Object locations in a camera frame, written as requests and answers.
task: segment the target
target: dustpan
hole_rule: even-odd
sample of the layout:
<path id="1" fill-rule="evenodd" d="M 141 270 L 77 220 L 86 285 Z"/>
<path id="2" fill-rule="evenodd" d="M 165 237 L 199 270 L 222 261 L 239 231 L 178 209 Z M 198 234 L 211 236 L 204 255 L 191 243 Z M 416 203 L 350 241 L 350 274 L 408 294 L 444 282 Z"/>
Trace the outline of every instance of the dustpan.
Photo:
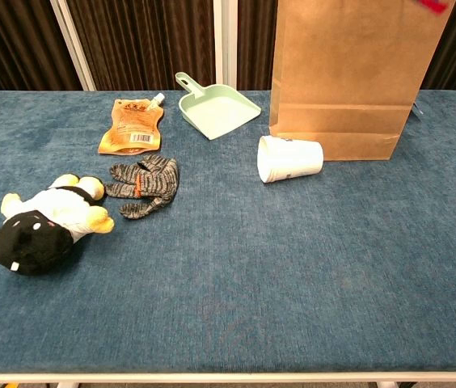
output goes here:
<path id="1" fill-rule="evenodd" d="M 209 140 L 233 131 L 260 114 L 260 108 L 233 87 L 202 87 L 183 72 L 176 73 L 175 77 L 189 92 L 179 101 L 184 119 Z"/>

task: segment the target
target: red object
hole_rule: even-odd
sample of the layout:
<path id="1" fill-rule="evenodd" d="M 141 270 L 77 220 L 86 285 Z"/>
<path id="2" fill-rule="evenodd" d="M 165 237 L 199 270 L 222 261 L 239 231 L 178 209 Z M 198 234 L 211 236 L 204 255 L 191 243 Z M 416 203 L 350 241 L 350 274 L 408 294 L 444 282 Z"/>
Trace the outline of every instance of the red object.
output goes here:
<path id="1" fill-rule="evenodd" d="M 442 4 L 437 0 L 418 0 L 418 2 L 438 14 L 441 14 L 447 8 L 447 4 Z"/>

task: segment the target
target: striped glove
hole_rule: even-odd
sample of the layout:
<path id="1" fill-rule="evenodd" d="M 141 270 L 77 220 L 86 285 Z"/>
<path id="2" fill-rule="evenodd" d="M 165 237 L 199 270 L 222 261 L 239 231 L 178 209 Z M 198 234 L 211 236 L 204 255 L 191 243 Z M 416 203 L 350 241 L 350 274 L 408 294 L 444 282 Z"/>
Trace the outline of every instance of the striped glove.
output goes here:
<path id="1" fill-rule="evenodd" d="M 149 155 L 137 164 L 115 164 L 109 170 L 113 179 L 123 183 L 106 184 L 106 193 L 117 198 L 152 197 L 150 203 L 126 204 L 120 214 L 138 219 L 169 204 L 178 190 L 179 173 L 176 160 Z"/>

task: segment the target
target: white paper cup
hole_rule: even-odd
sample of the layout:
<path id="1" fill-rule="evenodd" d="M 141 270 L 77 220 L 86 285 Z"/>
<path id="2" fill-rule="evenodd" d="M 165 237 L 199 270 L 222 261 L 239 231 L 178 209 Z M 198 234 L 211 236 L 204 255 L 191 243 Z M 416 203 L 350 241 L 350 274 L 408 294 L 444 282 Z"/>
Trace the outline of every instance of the white paper cup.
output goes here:
<path id="1" fill-rule="evenodd" d="M 322 146 L 316 141 L 285 140 L 262 136 L 257 168 L 264 183 L 317 174 L 323 166 Z"/>

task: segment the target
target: stuffed animal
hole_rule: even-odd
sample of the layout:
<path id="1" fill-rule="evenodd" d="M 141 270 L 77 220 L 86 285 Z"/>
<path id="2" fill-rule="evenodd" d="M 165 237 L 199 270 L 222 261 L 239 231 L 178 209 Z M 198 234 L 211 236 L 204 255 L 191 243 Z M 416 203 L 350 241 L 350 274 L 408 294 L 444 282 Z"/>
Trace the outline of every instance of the stuffed animal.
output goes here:
<path id="1" fill-rule="evenodd" d="M 98 179 L 72 174 L 60 176 L 25 202 L 18 194 L 5 195 L 0 264 L 22 275 L 41 274 L 60 262 L 84 235 L 111 232 L 114 221 L 96 205 L 103 196 Z"/>

